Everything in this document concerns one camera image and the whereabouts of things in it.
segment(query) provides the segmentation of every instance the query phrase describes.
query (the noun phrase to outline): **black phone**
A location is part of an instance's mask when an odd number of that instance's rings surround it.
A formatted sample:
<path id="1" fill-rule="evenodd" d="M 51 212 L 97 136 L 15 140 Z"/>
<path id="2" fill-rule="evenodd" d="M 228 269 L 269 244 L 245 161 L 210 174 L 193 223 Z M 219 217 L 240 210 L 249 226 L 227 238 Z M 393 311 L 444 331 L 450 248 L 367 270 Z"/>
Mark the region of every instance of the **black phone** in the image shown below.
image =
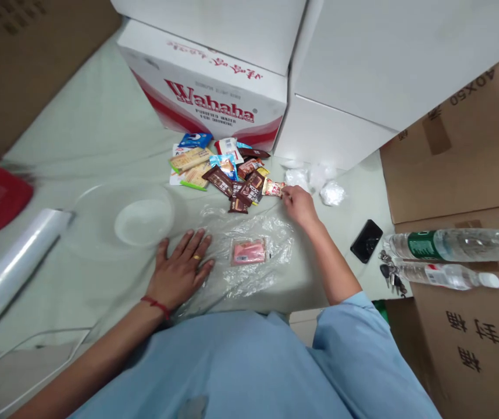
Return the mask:
<path id="1" fill-rule="evenodd" d="M 370 260 L 370 257 L 372 257 L 373 251 L 376 250 L 377 242 L 379 242 L 382 236 L 383 231 L 378 225 L 372 220 L 368 220 L 356 240 L 354 240 L 350 251 L 356 255 L 360 262 L 366 264 Z"/>

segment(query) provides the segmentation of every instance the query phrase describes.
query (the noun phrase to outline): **plastic bottle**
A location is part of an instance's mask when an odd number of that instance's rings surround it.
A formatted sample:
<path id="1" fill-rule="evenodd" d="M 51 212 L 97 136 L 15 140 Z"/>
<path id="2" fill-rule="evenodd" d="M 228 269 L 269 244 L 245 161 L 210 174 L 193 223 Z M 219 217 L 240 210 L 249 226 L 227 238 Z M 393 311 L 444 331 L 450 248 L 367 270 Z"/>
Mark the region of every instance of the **plastic bottle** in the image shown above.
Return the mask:
<path id="1" fill-rule="evenodd" d="M 384 237 L 383 248 L 393 258 L 499 261 L 499 230 L 448 229 L 394 234 Z"/>
<path id="2" fill-rule="evenodd" d="M 499 288 L 499 278 L 487 272 L 475 272 L 462 265 L 428 264 L 422 262 L 397 262 L 399 277 L 456 290 L 468 290 L 477 286 Z"/>

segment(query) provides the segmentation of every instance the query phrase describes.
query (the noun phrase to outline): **clear plastic bowl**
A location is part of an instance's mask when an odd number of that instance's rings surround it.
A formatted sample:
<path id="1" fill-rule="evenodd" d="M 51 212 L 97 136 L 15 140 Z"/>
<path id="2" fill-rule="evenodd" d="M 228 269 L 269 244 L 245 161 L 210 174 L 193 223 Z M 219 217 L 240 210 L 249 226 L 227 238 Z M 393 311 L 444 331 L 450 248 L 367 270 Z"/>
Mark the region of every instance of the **clear plastic bowl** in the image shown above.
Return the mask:
<path id="1" fill-rule="evenodd" d="M 66 247 L 96 260 L 131 256 L 154 247 L 174 224 L 174 205 L 151 179 L 128 178 L 95 186 L 72 209 L 62 235 Z"/>

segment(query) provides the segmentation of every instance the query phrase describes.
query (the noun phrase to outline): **person's left hand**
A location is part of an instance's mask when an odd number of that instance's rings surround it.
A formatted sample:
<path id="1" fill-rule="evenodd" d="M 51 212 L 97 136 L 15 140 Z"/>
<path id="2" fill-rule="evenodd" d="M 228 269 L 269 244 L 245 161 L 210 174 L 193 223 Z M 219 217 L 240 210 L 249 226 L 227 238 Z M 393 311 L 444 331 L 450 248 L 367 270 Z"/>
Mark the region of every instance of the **person's left hand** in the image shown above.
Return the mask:
<path id="1" fill-rule="evenodd" d="M 168 259 L 166 255 L 169 239 L 160 242 L 147 296 L 172 311 L 199 289 L 215 264 L 214 260 L 209 260 L 198 270 L 199 263 L 211 244 L 210 235 L 201 241 L 204 234 L 204 229 L 199 229 L 195 236 L 193 230 L 188 230 Z"/>

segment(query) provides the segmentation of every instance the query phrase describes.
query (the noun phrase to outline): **sleeve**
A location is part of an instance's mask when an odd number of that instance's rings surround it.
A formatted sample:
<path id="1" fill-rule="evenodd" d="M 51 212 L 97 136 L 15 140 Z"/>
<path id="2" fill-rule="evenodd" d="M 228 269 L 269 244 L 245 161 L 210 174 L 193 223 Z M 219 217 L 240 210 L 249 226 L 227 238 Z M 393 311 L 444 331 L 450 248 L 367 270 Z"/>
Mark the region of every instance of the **sleeve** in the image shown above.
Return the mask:
<path id="1" fill-rule="evenodd" d="M 440 418 L 364 292 L 318 316 L 311 355 L 356 418 Z"/>

